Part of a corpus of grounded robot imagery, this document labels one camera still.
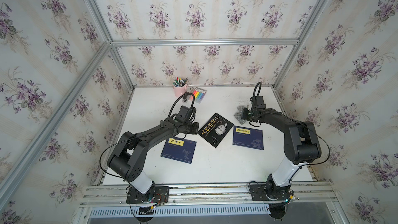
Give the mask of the grey striped cleaning cloth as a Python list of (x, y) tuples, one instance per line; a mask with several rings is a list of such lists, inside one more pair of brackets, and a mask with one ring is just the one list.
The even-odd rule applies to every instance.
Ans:
[(243, 113), (244, 110), (246, 109), (245, 106), (240, 105), (237, 107), (237, 112), (234, 114), (235, 119), (240, 123), (240, 124), (245, 124), (246, 120), (243, 119)]

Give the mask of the black portrait book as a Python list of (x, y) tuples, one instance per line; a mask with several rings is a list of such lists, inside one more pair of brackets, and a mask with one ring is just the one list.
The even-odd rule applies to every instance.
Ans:
[(234, 124), (215, 113), (198, 131), (198, 135), (208, 142), (212, 147), (217, 148)]

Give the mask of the blue book yellow label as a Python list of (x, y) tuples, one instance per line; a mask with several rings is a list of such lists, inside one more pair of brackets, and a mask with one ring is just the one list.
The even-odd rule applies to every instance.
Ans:
[(234, 126), (232, 144), (235, 146), (264, 150), (263, 131)]
[(161, 157), (191, 164), (197, 143), (191, 140), (176, 140), (170, 138), (165, 141)]

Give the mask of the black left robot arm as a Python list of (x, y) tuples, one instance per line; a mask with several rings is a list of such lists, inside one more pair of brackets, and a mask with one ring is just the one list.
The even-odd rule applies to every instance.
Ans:
[(122, 178), (130, 189), (149, 202), (155, 195), (155, 182), (144, 172), (148, 151), (164, 140), (176, 138), (179, 134), (195, 135), (199, 123), (195, 122), (195, 96), (186, 92), (177, 98), (164, 120), (154, 128), (132, 134), (125, 132), (109, 155), (106, 165)]

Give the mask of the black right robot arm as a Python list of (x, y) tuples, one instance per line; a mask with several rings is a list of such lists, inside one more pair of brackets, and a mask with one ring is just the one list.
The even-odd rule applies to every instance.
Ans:
[(271, 201), (286, 201), (290, 198), (291, 180), (305, 166), (315, 164), (322, 155), (315, 125), (310, 121), (298, 121), (282, 112), (266, 107), (260, 95), (262, 83), (256, 84), (250, 107), (244, 108), (242, 119), (253, 123), (265, 123), (284, 135), (285, 158), (278, 169), (271, 173), (265, 184), (265, 195)]

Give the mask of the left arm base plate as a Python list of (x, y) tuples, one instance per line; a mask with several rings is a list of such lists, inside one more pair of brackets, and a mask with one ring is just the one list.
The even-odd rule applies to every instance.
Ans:
[(170, 195), (170, 187), (154, 186), (147, 193), (141, 193), (132, 186), (126, 189), (126, 204), (164, 204), (168, 203)]

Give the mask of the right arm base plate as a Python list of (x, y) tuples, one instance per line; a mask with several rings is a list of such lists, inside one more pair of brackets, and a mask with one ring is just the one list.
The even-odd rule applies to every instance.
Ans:
[(248, 189), (253, 201), (290, 202), (294, 198), (294, 191), (290, 186), (275, 186), (273, 183), (268, 181), (265, 184), (251, 181), (248, 184)]

